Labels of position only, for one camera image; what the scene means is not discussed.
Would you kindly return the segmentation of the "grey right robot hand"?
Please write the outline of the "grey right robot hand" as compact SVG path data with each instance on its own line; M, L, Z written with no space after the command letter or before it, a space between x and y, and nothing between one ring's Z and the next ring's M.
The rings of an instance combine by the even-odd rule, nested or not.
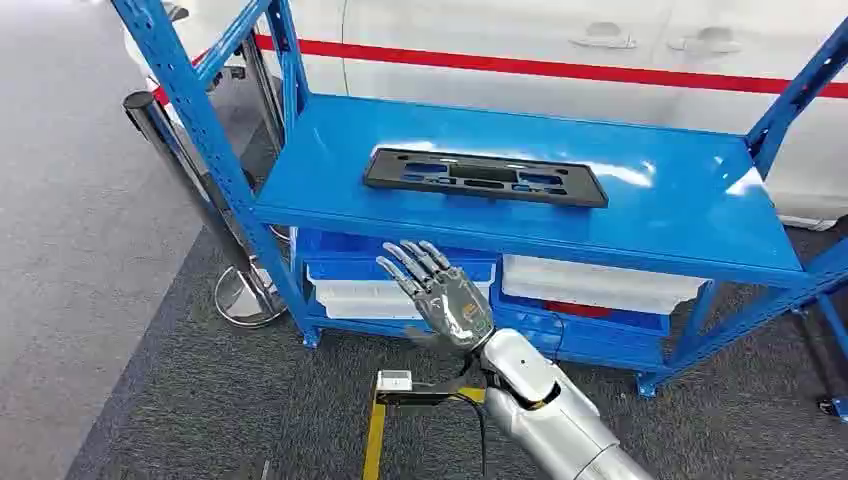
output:
M427 330L404 328L414 343L433 350L467 355L493 334L493 313L488 299L466 272L428 241L385 242L392 257L376 262L410 298L427 324Z

